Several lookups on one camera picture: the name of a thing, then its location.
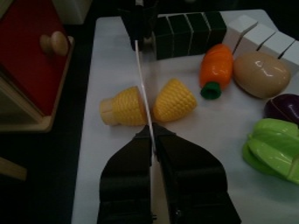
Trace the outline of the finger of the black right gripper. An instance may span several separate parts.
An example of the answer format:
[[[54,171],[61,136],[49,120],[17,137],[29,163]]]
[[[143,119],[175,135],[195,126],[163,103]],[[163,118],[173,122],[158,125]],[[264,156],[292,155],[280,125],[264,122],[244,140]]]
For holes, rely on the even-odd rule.
[[[159,0],[143,0],[143,29],[145,39],[150,39],[159,15]]]
[[[119,0],[118,12],[123,20],[127,35],[130,37],[130,44],[133,48],[137,48],[135,37],[134,37],[134,22],[133,22],[133,11],[137,6],[137,0]]]

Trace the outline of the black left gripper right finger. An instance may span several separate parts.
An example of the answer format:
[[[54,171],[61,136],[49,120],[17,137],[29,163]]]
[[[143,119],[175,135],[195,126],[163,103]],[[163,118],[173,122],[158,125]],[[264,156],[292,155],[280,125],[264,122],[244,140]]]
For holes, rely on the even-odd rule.
[[[157,123],[154,138],[171,224],[241,224],[221,161]]]

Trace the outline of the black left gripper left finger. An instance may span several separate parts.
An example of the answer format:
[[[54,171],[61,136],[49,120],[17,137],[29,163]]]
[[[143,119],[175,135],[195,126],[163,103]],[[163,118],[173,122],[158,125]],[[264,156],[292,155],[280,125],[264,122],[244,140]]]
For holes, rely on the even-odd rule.
[[[98,224],[153,224],[150,128],[107,161],[99,180]]]

